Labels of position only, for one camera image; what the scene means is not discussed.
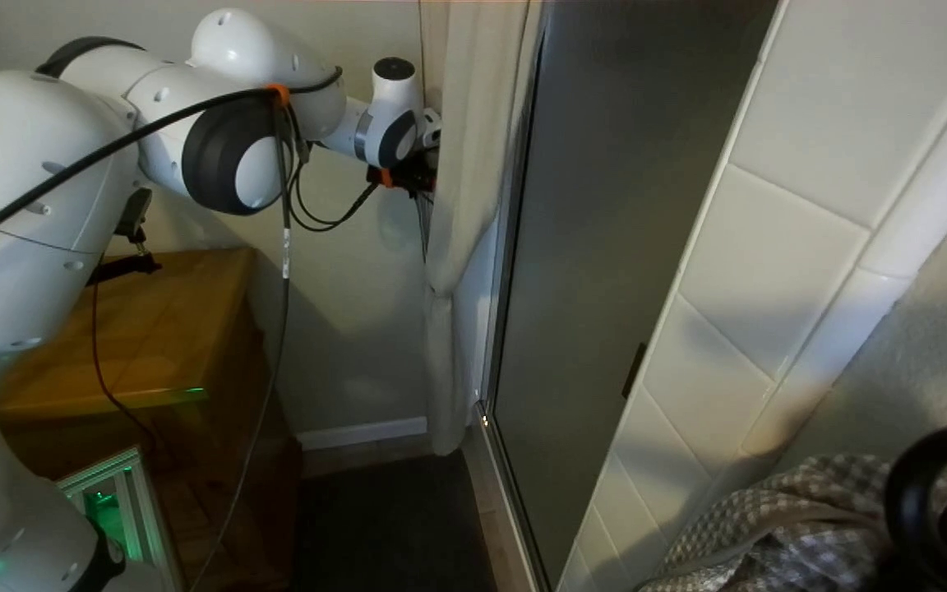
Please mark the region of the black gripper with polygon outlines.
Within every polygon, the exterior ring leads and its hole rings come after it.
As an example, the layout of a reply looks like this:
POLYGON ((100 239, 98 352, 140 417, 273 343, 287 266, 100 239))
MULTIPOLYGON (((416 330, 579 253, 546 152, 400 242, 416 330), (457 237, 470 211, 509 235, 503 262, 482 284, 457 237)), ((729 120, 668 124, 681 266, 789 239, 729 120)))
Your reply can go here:
POLYGON ((424 197, 432 192, 429 147, 415 138, 382 141, 374 147, 374 164, 369 169, 370 189, 400 189, 407 197, 424 197))

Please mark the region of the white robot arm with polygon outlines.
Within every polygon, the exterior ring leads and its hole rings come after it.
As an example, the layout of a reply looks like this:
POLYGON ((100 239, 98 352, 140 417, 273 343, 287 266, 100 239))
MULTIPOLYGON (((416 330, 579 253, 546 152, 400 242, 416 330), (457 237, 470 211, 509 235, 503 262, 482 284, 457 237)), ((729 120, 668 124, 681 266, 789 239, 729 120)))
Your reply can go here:
MULTIPOLYGON (((407 60, 376 60, 358 102, 334 65, 239 7, 207 12, 180 64, 84 36, 0 73, 0 377, 65 323, 143 180, 259 213, 295 192, 313 147, 390 172, 437 141, 407 60)), ((0 432, 0 592, 159 585, 0 432)))

